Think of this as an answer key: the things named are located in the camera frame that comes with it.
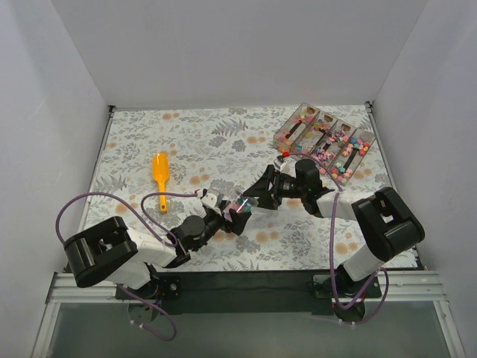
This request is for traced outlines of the clear plastic jar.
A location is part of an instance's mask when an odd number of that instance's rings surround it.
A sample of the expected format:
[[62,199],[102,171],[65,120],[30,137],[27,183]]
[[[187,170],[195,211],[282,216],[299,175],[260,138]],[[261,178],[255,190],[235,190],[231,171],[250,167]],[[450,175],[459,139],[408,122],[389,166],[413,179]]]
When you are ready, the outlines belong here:
[[224,209],[224,217],[232,221],[230,214],[231,210],[234,210],[237,214],[250,213],[254,207],[258,206],[258,200],[253,197],[245,196],[241,191],[236,190],[235,194],[228,201],[227,206]]

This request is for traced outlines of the clear compartment candy box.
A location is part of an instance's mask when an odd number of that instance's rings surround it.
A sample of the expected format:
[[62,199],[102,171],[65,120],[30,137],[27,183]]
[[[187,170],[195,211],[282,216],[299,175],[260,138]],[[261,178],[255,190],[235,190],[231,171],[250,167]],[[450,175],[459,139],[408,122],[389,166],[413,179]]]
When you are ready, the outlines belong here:
[[341,184],[349,182],[376,136],[303,102],[274,134],[273,147],[282,153],[306,154],[320,163],[325,174]]

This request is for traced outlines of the yellow plastic scoop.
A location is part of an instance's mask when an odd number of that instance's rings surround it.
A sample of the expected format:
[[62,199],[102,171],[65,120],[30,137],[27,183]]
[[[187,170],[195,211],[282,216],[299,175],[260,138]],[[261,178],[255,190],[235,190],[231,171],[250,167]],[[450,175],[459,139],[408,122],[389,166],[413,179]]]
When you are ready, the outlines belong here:
[[160,152],[154,155],[152,159],[152,174],[157,182],[158,192],[165,192],[170,175],[166,153]]

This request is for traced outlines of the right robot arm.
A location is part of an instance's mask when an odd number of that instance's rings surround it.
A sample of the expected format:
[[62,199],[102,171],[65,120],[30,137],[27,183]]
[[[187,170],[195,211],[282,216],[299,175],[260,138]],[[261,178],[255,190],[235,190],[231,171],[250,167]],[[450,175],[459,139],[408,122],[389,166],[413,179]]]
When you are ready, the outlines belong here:
[[384,264],[424,240],[423,226],[395,189],[329,189],[312,159],[298,160],[294,170],[294,175],[288,175],[277,165],[269,165],[244,194],[255,198],[262,209],[275,210],[284,198],[298,198],[310,215],[358,223],[364,244],[337,268],[331,268],[324,282],[331,292],[357,295]]

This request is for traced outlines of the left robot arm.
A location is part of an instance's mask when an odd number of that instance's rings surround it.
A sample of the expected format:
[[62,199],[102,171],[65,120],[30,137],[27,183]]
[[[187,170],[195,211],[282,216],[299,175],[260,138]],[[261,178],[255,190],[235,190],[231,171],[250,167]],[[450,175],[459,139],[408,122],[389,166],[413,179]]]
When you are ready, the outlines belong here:
[[247,205],[222,203],[217,212],[189,216],[158,240],[150,234],[128,228],[119,216],[113,216],[66,240],[64,251],[77,286],[86,288],[103,280],[124,284],[142,298],[153,297],[159,281],[152,269],[175,269],[191,259],[220,230],[240,235],[251,217]]

